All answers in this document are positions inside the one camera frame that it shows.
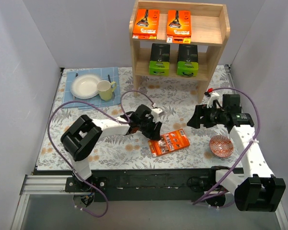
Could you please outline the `orange razor box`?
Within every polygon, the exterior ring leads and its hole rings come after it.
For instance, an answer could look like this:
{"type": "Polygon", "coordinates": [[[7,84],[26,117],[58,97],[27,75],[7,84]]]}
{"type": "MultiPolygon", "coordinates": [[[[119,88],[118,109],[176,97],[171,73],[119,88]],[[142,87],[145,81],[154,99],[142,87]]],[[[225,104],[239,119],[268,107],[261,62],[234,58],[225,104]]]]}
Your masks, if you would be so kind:
{"type": "Polygon", "coordinates": [[[192,35],[191,13],[185,10],[169,10],[166,42],[190,44],[192,35]]]}
{"type": "Polygon", "coordinates": [[[138,9],[132,31],[132,39],[156,40],[160,10],[138,9]]]}
{"type": "Polygon", "coordinates": [[[149,140],[148,145],[153,157],[159,157],[190,146],[183,129],[161,135],[159,141],[149,140]]]}

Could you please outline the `green black razor box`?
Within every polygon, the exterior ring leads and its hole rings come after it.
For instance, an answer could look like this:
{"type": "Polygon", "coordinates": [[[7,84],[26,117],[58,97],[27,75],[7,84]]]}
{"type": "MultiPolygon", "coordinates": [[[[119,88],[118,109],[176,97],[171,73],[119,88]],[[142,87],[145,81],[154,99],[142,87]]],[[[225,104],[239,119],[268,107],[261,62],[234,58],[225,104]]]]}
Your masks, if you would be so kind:
{"type": "Polygon", "coordinates": [[[170,45],[152,43],[149,75],[169,75],[170,45]]]}
{"type": "Polygon", "coordinates": [[[179,44],[176,74],[195,77],[199,70],[197,45],[179,44]]]}

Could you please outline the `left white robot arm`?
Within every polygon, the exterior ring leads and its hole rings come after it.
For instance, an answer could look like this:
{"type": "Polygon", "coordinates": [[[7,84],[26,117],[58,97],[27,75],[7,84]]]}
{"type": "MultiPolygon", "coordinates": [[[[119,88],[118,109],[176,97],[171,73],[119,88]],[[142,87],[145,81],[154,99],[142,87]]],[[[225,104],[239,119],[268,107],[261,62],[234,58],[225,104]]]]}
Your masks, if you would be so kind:
{"type": "Polygon", "coordinates": [[[60,141],[68,152],[73,167],[73,184],[77,189],[86,192],[92,185],[99,188],[100,182],[92,175],[88,156],[101,138],[115,135],[130,135],[141,132],[150,140],[161,139],[162,123],[158,120],[163,110],[145,105],[137,107],[115,119],[91,119],[87,115],[80,116],[61,136],[60,141]]]}

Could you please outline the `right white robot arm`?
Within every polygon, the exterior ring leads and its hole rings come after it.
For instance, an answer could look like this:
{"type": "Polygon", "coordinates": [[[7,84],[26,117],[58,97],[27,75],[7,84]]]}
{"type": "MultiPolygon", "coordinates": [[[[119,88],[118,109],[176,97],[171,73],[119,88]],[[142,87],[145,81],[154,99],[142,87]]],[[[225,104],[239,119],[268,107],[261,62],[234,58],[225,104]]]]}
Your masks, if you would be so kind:
{"type": "Polygon", "coordinates": [[[187,125],[199,129],[224,125],[230,138],[241,153],[244,178],[231,168],[214,168],[208,177],[208,192],[224,187],[233,194],[240,211],[275,212],[286,188],[284,179],[277,178],[267,165],[257,141],[259,129],[254,127],[252,117],[242,112],[240,95],[224,94],[222,105],[217,107],[219,95],[212,93],[207,104],[197,105],[187,125]]]}

